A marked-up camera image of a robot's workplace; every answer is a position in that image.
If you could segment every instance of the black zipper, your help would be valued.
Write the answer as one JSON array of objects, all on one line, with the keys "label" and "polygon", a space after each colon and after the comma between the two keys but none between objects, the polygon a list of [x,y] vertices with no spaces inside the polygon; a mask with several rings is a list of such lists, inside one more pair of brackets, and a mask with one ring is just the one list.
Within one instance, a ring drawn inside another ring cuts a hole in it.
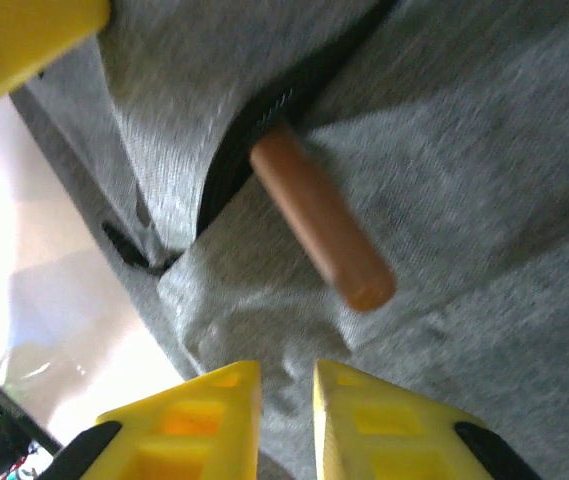
[{"label": "black zipper", "polygon": [[260,90],[231,122],[213,157],[197,219],[199,236],[252,173],[248,152],[285,117],[295,125],[400,0],[381,0],[354,25]]}]

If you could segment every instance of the white floor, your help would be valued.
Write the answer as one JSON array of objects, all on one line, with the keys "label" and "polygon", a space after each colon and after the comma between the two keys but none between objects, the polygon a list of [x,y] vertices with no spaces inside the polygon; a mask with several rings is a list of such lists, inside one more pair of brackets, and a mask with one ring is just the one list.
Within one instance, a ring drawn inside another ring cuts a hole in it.
[{"label": "white floor", "polygon": [[180,382],[8,98],[0,100],[0,383],[63,443]]}]

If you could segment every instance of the yellow plastic part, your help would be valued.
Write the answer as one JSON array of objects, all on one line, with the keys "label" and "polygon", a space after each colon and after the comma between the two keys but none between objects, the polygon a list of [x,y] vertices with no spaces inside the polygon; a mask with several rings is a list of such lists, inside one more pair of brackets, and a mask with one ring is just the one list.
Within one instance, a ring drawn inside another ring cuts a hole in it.
[{"label": "yellow plastic part", "polygon": [[0,96],[108,21],[108,0],[0,0]]},{"label": "yellow plastic part", "polygon": [[258,362],[238,362],[102,415],[122,429],[82,480],[255,480]]},{"label": "yellow plastic part", "polygon": [[491,480],[457,437],[468,413],[320,360],[313,408],[320,480]]}]

